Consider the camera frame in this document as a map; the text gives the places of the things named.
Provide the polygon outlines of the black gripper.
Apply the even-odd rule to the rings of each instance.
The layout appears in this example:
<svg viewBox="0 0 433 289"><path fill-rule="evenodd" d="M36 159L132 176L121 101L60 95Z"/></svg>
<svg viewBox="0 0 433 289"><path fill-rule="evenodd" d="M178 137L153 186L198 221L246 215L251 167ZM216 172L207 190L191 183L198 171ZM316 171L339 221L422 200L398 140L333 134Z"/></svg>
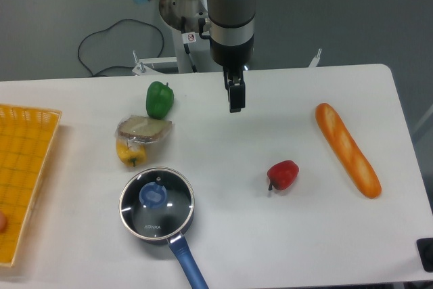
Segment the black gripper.
<svg viewBox="0 0 433 289"><path fill-rule="evenodd" d="M210 40L210 52L213 60L223 68L235 70L243 68L253 54L254 39L240 45L221 45L215 40ZM229 82L228 70L223 69L224 86L229 100L230 113L241 112L246 107L246 86L243 81L235 84Z"/></svg>

